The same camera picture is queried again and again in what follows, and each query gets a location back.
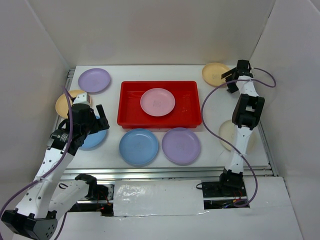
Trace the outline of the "pink plate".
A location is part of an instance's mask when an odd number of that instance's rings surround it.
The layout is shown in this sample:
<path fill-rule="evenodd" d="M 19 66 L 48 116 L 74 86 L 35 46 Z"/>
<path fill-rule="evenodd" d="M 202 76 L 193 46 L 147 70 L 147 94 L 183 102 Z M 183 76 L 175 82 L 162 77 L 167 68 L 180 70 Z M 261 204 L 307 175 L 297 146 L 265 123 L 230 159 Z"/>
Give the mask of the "pink plate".
<path fill-rule="evenodd" d="M 140 98 L 142 110 L 153 117 L 162 117 L 169 114 L 175 105 L 174 95 L 164 88 L 149 89 Z"/>

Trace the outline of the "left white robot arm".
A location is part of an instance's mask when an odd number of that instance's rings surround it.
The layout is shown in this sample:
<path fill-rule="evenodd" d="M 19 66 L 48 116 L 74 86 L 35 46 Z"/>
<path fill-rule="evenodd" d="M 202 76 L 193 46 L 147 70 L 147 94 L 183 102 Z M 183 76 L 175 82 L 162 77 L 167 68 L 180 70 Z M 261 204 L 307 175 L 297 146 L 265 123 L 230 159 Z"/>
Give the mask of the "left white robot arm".
<path fill-rule="evenodd" d="M 107 187 L 99 185 L 92 175 L 80 173 L 57 196 L 55 190 L 68 165 L 85 139 L 109 129 L 102 105 L 94 110 L 85 103 L 73 104 L 68 117 L 50 135 L 44 159 L 33 182 L 10 199 L 25 192 L 14 209 L 3 206 L 1 221 L 15 234 L 32 240 L 49 240 L 57 230 L 58 221 L 80 199 L 97 200 Z"/>

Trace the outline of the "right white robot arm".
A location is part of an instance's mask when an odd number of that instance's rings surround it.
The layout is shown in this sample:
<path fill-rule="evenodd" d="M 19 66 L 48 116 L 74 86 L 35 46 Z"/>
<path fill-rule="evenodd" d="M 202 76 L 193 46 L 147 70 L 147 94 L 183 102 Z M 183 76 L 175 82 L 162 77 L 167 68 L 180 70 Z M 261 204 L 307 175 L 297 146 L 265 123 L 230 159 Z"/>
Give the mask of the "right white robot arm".
<path fill-rule="evenodd" d="M 229 196 L 233 191 L 242 188 L 244 159 L 250 137 L 257 127 L 265 99 L 258 95 L 251 73 L 251 64 L 248 60 L 238 60 L 235 68 L 224 73 L 229 93 L 239 92 L 239 98 L 232 114 L 234 124 L 234 139 L 231 146 L 230 164 L 223 169 L 217 184 L 218 191 L 223 196 Z"/>

